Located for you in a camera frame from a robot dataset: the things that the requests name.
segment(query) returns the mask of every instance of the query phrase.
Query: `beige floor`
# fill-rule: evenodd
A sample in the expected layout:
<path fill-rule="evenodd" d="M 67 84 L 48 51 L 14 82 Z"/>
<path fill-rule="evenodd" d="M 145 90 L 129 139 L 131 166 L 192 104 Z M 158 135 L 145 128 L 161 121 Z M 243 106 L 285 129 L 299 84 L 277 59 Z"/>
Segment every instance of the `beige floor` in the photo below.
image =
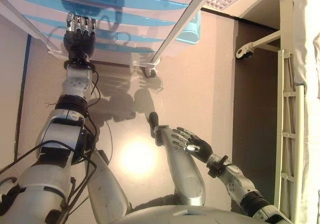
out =
<path fill-rule="evenodd" d="M 163 57 L 155 79 L 144 79 L 139 68 L 97 65 L 103 95 L 91 113 L 100 130 L 97 147 L 113 156 L 110 168 L 132 206 L 173 194 L 165 149 L 150 137 L 146 115 L 157 111 L 160 124 L 182 126 L 211 144 L 218 155 L 232 156 L 234 53 L 237 22 L 202 12 L 200 42 L 177 57 Z M 63 63 L 32 39 L 22 109 L 19 154 L 35 145 L 37 136 L 62 90 Z M 24 167 L 32 163 L 24 162 Z M 218 179 L 196 162 L 206 185 L 206 206 L 230 209 L 230 199 Z M 74 168 L 78 183 L 83 166 Z M 94 224 L 90 202 L 67 223 Z"/>

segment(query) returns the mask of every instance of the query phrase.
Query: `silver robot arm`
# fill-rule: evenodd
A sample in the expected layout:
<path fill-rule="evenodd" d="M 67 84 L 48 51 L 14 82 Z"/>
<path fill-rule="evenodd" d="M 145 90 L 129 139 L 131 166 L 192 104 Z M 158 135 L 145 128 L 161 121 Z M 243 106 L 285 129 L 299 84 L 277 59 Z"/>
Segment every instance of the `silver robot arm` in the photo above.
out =
<path fill-rule="evenodd" d="M 92 150 L 95 143 L 94 137 L 84 128 L 94 71 L 94 66 L 86 58 L 94 49 L 95 20 L 91 20 L 90 34 L 88 21 L 88 18 L 83 20 L 73 13 L 67 17 L 64 45 L 69 51 L 69 61 L 65 62 L 67 74 L 63 91 L 38 136 L 36 163 L 24 171 L 16 185 L 2 196 L 2 224 L 65 223 L 80 195 L 74 191 L 71 200 L 71 165 L 81 157 L 85 158 L 85 151 Z M 85 185 L 81 185 L 79 190 L 84 188 Z"/>
<path fill-rule="evenodd" d="M 222 181 L 229 196 L 241 207 L 244 215 L 271 224 L 292 224 L 274 205 L 269 204 L 252 181 L 227 156 L 214 154 L 207 142 L 184 128 L 178 127 L 173 131 L 179 134 L 173 135 L 176 140 L 174 143 L 207 164 L 208 174 Z"/>

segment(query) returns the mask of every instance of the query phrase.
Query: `bed rail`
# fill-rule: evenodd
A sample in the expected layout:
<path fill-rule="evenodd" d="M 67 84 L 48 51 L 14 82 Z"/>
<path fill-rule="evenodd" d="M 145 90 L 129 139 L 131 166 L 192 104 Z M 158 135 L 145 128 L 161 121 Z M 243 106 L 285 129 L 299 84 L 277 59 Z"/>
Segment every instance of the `bed rail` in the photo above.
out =
<path fill-rule="evenodd" d="M 294 86 L 292 55 L 278 52 L 277 141 L 274 205 L 300 221 L 304 155 L 304 86 Z"/>

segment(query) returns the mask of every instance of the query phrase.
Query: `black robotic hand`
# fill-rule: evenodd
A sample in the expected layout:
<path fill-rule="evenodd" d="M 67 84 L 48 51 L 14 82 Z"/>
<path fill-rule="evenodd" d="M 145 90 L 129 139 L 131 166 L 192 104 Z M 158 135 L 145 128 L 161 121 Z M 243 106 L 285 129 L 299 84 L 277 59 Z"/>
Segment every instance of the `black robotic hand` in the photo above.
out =
<path fill-rule="evenodd" d="M 180 135 L 172 135 L 172 137 L 177 140 L 173 141 L 174 144 L 183 147 L 186 152 L 199 159 L 201 162 L 207 163 L 213 152 L 211 146 L 206 141 L 182 127 L 173 129 L 173 132 Z"/>
<path fill-rule="evenodd" d="M 66 18 L 66 31 L 63 37 L 65 49 L 69 52 L 69 59 L 86 60 L 91 57 L 95 49 L 95 19 L 74 15 L 69 12 Z"/>

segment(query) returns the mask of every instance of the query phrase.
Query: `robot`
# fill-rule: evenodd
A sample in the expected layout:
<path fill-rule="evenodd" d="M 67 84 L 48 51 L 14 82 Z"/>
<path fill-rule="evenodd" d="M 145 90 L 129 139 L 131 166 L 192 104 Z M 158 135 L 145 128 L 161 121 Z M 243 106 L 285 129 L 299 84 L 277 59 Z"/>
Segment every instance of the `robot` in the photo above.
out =
<path fill-rule="evenodd" d="M 227 156 L 219 157 L 211 146 L 178 127 L 159 125 L 158 115 L 149 115 L 152 136 L 164 146 L 179 205 L 162 205 L 135 211 L 108 167 L 102 150 L 96 150 L 96 133 L 88 103 L 95 85 L 95 66 L 89 62 L 95 45 L 94 19 L 70 12 L 66 18 L 64 46 L 69 60 L 64 63 L 66 79 L 55 109 L 50 113 L 36 146 L 0 171 L 0 175 L 31 152 L 37 161 L 15 181 L 0 203 L 2 224 L 63 224 L 85 187 L 94 217 L 99 224 L 291 224 L 260 194 L 254 184 Z M 194 158 L 206 164 L 208 174 L 219 178 L 243 215 L 204 207 L 205 185 Z M 71 178 L 71 165 L 86 163 L 85 178 L 78 187 Z"/>

